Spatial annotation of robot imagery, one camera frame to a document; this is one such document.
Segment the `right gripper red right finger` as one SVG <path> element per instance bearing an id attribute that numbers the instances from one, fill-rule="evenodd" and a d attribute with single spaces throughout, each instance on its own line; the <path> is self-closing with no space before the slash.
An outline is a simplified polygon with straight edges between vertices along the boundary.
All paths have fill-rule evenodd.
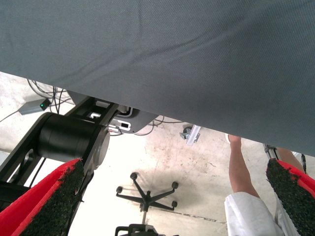
<path id="1" fill-rule="evenodd" d="M 301 236 L 315 234 L 315 180 L 291 164 L 270 159 L 267 179 Z"/>

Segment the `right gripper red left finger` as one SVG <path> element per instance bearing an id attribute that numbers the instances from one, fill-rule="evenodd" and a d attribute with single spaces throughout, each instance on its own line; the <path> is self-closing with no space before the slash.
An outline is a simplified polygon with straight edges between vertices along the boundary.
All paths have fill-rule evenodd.
<path id="1" fill-rule="evenodd" d="M 66 162 L 0 213 L 2 236 L 60 236 L 79 199 L 80 159 Z"/>

